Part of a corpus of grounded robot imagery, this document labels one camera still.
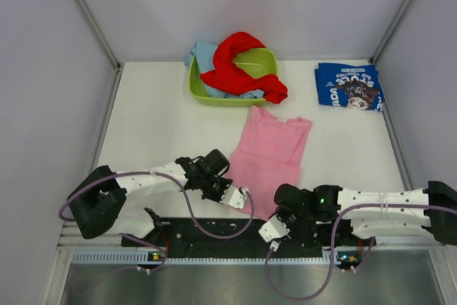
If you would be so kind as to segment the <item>pink t shirt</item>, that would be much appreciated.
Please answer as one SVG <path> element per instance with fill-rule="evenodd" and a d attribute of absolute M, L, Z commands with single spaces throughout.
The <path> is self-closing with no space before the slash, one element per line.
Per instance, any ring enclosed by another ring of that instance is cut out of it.
<path fill-rule="evenodd" d="M 265 221 L 275 211 L 277 188 L 297 185 L 312 128 L 312 123 L 301 117 L 286 123 L 277 119 L 263 107 L 251 107 L 227 173 L 235 186 L 249 190 L 254 216 Z"/>

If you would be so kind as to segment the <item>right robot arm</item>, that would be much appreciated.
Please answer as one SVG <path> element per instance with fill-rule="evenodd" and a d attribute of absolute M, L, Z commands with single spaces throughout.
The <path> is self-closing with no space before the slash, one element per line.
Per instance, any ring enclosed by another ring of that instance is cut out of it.
<path fill-rule="evenodd" d="M 456 191 L 442 181 L 424 189 L 358 191 L 321 185 L 314 190 L 281 185 L 266 241 L 291 239 L 306 246 L 351 246 L 387 236 L 428 236 L 456 245 Z"/>

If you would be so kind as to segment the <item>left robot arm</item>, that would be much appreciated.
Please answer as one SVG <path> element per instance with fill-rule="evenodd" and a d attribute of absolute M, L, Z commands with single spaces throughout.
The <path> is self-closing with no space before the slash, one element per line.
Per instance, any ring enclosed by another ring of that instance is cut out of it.
<path fill-rule="evenodd" d="M 158 194 L 199 190 L 203 200 L 243 207 L 243 194 L 222 176 L 228 168 L 229 161 L 217 149 L 144 171 L 116 173 L 100 166 L 70 194 L 69 209 L 84 239 L 130 234 L 151 246 L 162 235 L 154 203 Z"/>

